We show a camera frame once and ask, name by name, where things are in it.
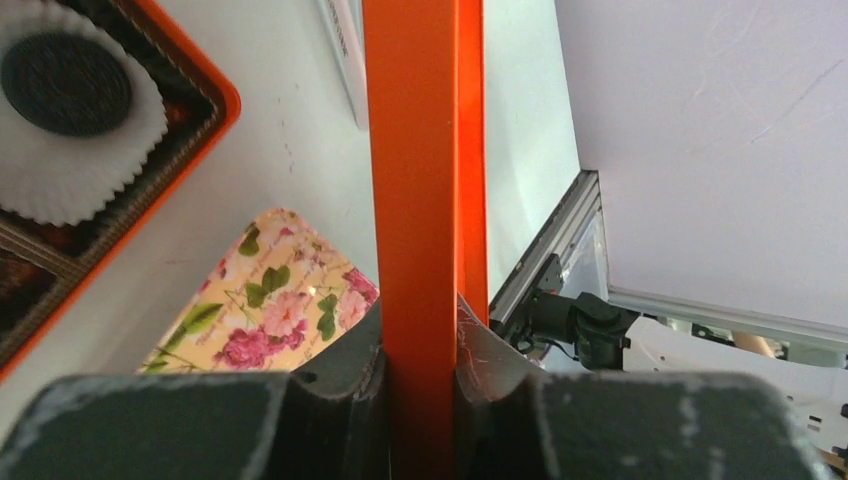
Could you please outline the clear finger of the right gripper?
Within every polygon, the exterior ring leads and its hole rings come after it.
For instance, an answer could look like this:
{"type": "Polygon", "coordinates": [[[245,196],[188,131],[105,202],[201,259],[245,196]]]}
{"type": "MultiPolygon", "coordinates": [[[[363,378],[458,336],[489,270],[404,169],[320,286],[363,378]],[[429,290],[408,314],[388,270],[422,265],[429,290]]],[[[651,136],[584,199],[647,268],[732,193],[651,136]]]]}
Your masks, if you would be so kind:
{"type": "Polygon", "coordinates": [[[362,2],[320,0],[318,4],[334,48],[355,123],[361,131],[367,131],[369,115],[362,2]]]}

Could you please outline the orange tin lid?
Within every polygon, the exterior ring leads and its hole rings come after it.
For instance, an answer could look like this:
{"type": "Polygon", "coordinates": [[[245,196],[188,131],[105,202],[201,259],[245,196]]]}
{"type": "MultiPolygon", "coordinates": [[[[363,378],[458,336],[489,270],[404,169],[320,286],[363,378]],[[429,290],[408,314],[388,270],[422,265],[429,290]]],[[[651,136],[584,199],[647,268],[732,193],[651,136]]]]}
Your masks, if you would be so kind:
{"type": "Polygon", "coordinates": [[[452,479],[457,301],[486,295],[483,262],[464,265],[462,167],[482,169],[483,5],[363,5],[391,472],[452,479]]]}

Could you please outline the black round cookie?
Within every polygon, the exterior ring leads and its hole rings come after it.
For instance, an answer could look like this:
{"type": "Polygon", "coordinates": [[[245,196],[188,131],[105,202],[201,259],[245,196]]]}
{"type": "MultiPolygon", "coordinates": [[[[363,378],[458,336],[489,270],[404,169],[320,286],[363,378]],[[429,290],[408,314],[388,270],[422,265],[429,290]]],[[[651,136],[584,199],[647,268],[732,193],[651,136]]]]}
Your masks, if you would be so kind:
{"type": "Polygon", "coordinates": [[[93,40],[64,32],[12,42],[1,58],[1,86],[29,123],[74,138],[117,129],[133,100],[129,74],[115,56],[93,40]]]}

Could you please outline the orange cookie tin box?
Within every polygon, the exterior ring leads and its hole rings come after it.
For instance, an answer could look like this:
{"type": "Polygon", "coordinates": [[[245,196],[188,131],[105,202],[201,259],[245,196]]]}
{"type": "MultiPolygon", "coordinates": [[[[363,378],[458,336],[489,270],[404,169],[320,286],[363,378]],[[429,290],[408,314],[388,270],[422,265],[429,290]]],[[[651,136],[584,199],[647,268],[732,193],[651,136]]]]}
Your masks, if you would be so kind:
{"type": "Polygon", "coordinates": [[[1,206],[1,373],[10,375],[235,123],[234,85],[155,1],[55,1],[106,31],[151,75],[168,130],[90,220],[38,223],[1,206]]]}

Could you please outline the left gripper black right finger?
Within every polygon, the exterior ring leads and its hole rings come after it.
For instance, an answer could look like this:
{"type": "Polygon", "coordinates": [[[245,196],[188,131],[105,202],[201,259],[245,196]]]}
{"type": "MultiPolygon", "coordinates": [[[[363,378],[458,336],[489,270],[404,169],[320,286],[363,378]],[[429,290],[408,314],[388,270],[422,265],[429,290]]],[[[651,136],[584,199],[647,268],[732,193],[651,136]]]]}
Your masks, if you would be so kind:
{"type": "Polygon", "coordinates": [[[544,320],[590,371],[548,373],[458,318],[461,479],[825,479],[829,468],[775,388],[748,374],[624,373],[635,315],[597,296],[538,294],[544,320]]]}

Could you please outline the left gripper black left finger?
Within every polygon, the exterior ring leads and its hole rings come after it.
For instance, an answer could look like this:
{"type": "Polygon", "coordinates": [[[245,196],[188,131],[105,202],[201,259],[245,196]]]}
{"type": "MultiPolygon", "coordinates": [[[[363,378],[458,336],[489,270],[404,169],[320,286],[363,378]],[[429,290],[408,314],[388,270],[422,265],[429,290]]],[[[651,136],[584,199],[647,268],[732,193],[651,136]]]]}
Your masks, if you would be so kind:
{"type": "Polygon", "coordinates": [[[381,309],[290,372],[77,375],[1,447],[5,479],[386,479],[381,309]]]}

